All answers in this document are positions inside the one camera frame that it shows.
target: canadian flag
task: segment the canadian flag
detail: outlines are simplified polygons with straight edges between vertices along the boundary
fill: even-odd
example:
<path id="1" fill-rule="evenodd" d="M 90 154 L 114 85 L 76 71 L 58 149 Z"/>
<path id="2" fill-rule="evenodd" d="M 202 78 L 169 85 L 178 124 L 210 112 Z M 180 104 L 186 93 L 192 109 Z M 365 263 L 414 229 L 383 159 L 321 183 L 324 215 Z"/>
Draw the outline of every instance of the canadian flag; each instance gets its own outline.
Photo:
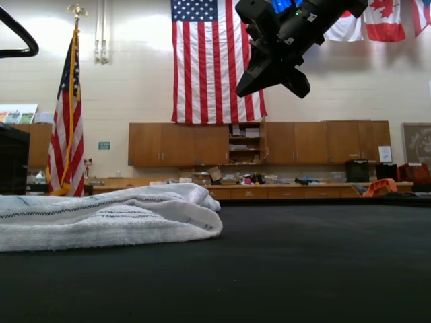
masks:
<path id="1" fill-rule="evenodd" d="M 325 32 L 325 39 L 336 42 L 357 42 L 364 40 L 361 31 L 361 19 L 356 19 L 350 12 L 346 11 L 338 21 Z"/>
<path id="2" fill-rule="evenodd" d="M 368 0 L 364 19 L 371 40 L 399 42 L 405 39 L 400 4 L 401 0 Z"/>
<path id="3" fill-rule="evenodd" d="M 418 37 L 419 34 L 426 28 L 426 26 L 431 25 L 431 0 L 410 1 L 415 24 L 415 35 Z"/>

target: american flag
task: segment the american flag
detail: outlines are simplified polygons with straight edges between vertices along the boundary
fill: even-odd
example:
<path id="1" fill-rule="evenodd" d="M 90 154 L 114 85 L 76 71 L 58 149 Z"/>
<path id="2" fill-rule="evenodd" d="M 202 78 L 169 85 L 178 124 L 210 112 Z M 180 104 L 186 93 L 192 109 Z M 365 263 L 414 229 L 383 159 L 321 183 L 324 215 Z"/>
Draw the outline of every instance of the american flag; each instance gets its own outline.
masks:
<path id="1" fill-rule="evenodd" d="M 226 124 L 267 115 L 263 92 L 239 98 L 236 85 L 250 60 L 238 0 L 171 0 L 174 43 L 172 121 Z"/>
<path id="2" fill-rule="evenodd" d="M 84 195 L 84 138 L 79 84 L 79 30 L 67 53 L 49 145 L 49 191 L 57 196 Z"/>

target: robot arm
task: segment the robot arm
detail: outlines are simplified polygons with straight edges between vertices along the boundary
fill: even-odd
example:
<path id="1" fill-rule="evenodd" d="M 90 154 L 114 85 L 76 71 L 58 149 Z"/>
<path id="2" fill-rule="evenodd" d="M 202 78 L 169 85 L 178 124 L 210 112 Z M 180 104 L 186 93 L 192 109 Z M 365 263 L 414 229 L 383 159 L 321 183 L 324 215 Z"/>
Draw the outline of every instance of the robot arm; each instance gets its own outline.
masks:
<path id="1" fill-rule="evenodd" d="M 28 31 L 0 7 L 0 22 L 12 29 L 28 46 L 28 49 L 0 50 L 0 59 L 5 57 L 33 57 L 39 52 L 39 46 Z"/>
<path id="2" fill-rule="evenodd" d="M 367 0 L 304 0 L 279 15 L 265 0 L 240 0 L 236 5 L 248 25 L 251 59 L 236 93 L 243 97 L 260 89 L 282 84 L 300 98 L 310 92 L 305 76 L 295 68 L 313 44 L 321 45 L 323 34 L 346 12 L 360 17 Z"/>

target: orange chair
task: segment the orange chair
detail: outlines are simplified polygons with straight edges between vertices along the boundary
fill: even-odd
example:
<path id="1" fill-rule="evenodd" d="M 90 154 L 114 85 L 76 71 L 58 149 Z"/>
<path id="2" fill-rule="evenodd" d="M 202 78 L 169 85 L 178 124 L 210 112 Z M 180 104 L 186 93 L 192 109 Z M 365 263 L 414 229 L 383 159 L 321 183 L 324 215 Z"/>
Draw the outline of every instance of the orange chair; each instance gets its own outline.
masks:
<path id="1" fill-rule="evenodd" d="M 386 194 L 387 192 L 398 192 L 397 184 L 392 178 L 386 178 L 384 180 L 377 180 L 371 183 L 368 190 L 359 184 L 354 184 L 352 187 L 362 197 L 378 197 Z"/>

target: flag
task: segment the flag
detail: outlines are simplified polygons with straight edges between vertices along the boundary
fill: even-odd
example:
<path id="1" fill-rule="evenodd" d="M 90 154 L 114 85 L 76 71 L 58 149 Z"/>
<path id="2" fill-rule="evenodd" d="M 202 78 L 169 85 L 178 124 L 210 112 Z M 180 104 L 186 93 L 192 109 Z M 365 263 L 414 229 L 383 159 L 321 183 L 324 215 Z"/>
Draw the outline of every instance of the flag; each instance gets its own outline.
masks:
<path id="1" fill-rule="evenodd" d="M 79 84 L 79 30 L 67 53 L 49 145 L 49 191 L 57 196 L 84 195 L 84 138 Z"/>
<path id="2" fill-rule="evenodd" d="M 296 0 L 296 6 L 299 6 L 299 4 L 302 2 L 302 0 Z M 283 12 L 286 8 L 289 8 L 292 5 L 292 1 L 290 0 L 272 0 L 272 5 L 274 6 L 274 10 L 276 13 Z"/>
<path id="3" fill-rule="evenodd" d="M 368 0 L 364 19 L 370 40 L 399 42 L 405 39 L 401 0 Z"/>
<path id="4" fill-rule="evenodd" d="M 251 54 L 237 2 L 171 0 L 173 122 L 226 124 L 267 115 L 262 91 L 244 98 L 235 93 Z"/>
<path id="5" fill-rule="evenodd" d="M 415 35 L 418 37 L 419 34 L 426 28 L 426 26 L 431 25 L 431 0 L 410 1 L 415 25 Z"/>
<path id="6" fill-rule="evenodd" d="M 350 12 L 346 11 L 341 18 L 327 32 L 325 39 L 336 42 L 357 42 L 364 40 L 362 35 L 361 19 L 356 19 Z"/>

